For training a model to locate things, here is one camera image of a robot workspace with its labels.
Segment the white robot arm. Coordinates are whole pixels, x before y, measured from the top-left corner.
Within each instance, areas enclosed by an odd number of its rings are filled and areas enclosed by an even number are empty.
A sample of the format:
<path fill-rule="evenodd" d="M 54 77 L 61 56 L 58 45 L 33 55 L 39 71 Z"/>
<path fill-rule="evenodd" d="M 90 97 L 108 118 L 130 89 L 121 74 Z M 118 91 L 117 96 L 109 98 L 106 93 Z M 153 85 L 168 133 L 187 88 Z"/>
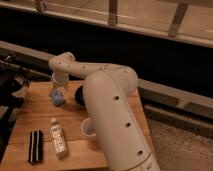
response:
<path fill-rule="evenodd" d="M 127 97 L 138 86 L 134 69 L 112 63 L 78 62 L 70 52 L 48 61 L 54 89 L 69 78 L 84 80 L 83 99 L 108 166 L 113 171 L 161 171 Z"/>

